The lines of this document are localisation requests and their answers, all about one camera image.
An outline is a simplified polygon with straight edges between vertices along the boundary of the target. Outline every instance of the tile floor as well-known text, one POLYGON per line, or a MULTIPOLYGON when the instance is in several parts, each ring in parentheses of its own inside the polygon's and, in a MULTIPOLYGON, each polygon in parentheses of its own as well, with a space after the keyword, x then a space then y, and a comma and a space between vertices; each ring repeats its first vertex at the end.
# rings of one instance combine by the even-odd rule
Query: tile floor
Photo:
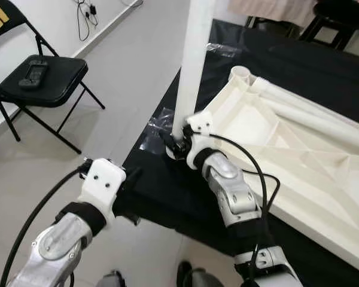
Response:
MULTIPOLYGON (((149 0, 134 11, 87 56, 87 85, 107 106, 101 111, 83 99, 63 134, 83 150, 77 156, 26 115, 16 120, 22 138, 0 135, 0 276, 17 232, 30 211, 83 156, 122 163, 180 67, 189 1, 149 0)), ((58 109, 34 109, 57 127, 72 103, 58 109)), ((56 212, 75 200, 81 181, 73 179, 54 196, 31 226, 12 274, 25 261, 30 242, 51 223, 56 212)), ((95 286, 117 268, 130 287, 175 286, 179 261, 215 272, 226 286, 238 286, 233 261, 206 246, 142 221, 136 228, 117 218, 85 250, 76 269, 76 286, 95 286)))

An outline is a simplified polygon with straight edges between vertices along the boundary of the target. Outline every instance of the black tablecloth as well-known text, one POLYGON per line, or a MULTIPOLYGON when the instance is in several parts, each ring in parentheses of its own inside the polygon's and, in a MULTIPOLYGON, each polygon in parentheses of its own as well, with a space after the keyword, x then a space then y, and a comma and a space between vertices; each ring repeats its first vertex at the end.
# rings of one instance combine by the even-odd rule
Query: black tablecloth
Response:
MULTIPOLYGON (((239 50, 233 57, 218 50, 208 52, 197 110, 226 84, 232 66, 245 65, 253 74, 359 122, 359 57, 220 21, 213 23, 210 41, 239 50)), ((178 79, 179 74, 155 117, 164 107, 175 108, 178 79)), ((133 191, 118 195, 118 208, 232 254, 217 202, 206 182, 184 162, 141 151, 144 137, 141 133, 124 162, 126 168, 142 167, 143 176, 133 191)), ((269 221, 276 242, 305 287, 359 286, 358 270, 278 218, 270 216, 269 221)))

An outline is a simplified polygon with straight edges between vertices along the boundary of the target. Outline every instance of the black stool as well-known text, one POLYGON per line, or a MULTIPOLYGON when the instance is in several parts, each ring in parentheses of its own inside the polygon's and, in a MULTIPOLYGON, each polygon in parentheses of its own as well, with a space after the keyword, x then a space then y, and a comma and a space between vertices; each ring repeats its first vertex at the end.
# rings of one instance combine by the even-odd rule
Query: black stool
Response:
POLYGON ((337 50, 343 50, 356 30, 359 30, 359 7, 356 5, 333 5, 318 3, 314 6, 316 15, 299 40, 316 42, 337 50), (337 30, 331 43, 314 39, 322 27, 337 30))

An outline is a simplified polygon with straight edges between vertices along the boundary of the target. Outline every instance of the black remote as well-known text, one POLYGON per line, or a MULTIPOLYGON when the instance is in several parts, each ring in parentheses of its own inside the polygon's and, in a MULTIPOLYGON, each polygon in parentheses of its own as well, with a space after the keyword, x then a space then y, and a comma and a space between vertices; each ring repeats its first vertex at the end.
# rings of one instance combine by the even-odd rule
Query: black remote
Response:
POLYGON ((42 82, 48 69, 48 63, 42 60, 32 60, 24 79, 19 81, 19 87, 23 90, 35 90, 42 82))

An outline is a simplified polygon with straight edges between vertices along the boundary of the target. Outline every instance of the chair backrest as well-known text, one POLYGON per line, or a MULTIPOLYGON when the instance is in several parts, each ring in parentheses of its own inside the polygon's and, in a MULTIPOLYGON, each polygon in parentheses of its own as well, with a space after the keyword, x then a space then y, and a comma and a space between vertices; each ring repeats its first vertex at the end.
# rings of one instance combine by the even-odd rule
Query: chair backrest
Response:
POLYGON ((0 36, 16 26, 28 22, 24 14, 9 0, 0 0, 0 9, 9 18, 6 22, 0 19, 3 22, 3 25, 0 27, 0 36))

